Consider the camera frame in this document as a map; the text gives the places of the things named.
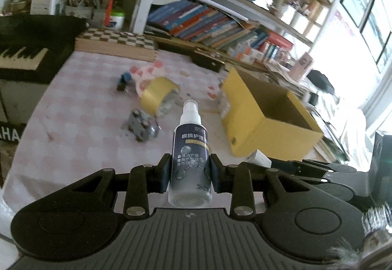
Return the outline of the white staples box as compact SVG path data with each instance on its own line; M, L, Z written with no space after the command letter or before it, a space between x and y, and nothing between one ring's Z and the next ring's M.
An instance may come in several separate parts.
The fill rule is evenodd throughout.
M271 168L272 166L272 161L258 149L253 151L245 161L251 164L265 167L267 169Z

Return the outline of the black lens cleaner spray bottle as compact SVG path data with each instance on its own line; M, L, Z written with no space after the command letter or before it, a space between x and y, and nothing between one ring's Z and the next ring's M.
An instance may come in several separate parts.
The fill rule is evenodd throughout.
M204 208L212 201L207 129L196 101L187 100L173 133L168 200L176 208Z

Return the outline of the grey toy car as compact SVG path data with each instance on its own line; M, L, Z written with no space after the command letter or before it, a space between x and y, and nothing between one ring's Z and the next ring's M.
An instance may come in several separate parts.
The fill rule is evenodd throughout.
M138 142L155 139L161 130L156 118L140 109L133 109L130 112L122 129L132 133Z

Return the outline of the yellow tape roll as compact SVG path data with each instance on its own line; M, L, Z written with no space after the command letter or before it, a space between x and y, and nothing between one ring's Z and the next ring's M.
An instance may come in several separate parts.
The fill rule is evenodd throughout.
M151 116L161 117L173 107L180 87L165 76L151 80L141 95L141 106Z

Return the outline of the black blue binder clip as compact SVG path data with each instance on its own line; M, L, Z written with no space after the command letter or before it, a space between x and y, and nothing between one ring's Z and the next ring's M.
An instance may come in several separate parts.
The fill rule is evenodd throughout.
M128 84L131 82L132 76L130 72L124 72L116 81L116 90L124 92L128 90Z

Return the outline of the yellow cardboard box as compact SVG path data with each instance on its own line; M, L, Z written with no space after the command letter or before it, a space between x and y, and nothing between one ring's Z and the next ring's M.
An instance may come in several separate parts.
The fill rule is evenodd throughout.
M274 159L302 160L324 136L291 91L238 68L221 85L219 103L235 157L260 150Z

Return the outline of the stack of papers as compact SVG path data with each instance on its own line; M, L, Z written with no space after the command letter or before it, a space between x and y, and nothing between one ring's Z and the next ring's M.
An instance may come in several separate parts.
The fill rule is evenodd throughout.
M290 90L297 97L302 97L307 93L318 93L317 88L308 80L296 81L289 75L289 69L283 67L274 60L269 60L264 63L269 79L281 87Z

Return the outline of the pink plush pig toy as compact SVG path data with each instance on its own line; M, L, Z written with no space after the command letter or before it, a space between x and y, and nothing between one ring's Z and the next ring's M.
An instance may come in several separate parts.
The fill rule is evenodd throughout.
M164 76L165 70L160 60L148 63L142 67L132 66L130 68L132 80L135 82L137 95L142 97L143 91L149 86L154 78Z

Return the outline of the dark brown wooden radio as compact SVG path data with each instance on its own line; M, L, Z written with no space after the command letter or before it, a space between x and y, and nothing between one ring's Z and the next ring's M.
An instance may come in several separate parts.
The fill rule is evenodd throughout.
M219 72L225 63L210 54L204 53L202 51L193 51L190 54L192 63L196 64L198 67L211 70L214 72Z

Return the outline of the wooden chess board box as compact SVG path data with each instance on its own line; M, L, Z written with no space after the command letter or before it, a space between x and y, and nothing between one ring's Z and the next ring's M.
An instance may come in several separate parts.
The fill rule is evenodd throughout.
M156 43L143 35L109 29L89 28L75 39L75 51L153 62Z

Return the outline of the white green lid jar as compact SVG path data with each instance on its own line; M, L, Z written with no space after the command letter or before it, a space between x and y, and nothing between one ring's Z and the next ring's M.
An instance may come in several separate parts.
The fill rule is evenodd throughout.
M112 11L110 14L109 28L114 31L120 31L123 28L126 14L124 12Z

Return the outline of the orange glue bottle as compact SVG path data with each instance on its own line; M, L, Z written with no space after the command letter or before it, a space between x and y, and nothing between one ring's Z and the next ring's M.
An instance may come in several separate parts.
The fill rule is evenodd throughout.
M105 11L105 16L104 16L104 21L103 21L103 25L105 27L110 26L110 16L111 16L111 12L112 12L113 3L114 3L114 0L107 1L106 11Z

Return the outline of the row of leaning books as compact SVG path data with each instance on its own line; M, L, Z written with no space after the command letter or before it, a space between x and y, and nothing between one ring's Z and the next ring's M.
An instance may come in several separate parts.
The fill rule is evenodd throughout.
M294 46L287 38L260 23L243 21L193 0L154 5L147 17L145 33L225 52L245 46L267 51L269 57L274 57L278 51L291 51Z

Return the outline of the black Yamaha keyboard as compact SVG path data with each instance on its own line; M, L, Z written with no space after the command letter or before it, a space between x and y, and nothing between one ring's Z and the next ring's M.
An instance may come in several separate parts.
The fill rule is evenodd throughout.
M1 79L48 84L74 51L86 19L65 15L1 18Z

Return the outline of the white pen holder box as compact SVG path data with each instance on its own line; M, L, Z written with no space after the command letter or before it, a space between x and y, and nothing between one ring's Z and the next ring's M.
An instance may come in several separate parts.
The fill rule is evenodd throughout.
M103 20L105 16L105 10L97 10L93 7L72 7L68 5L65 6L64 13L66 16L98 20Z

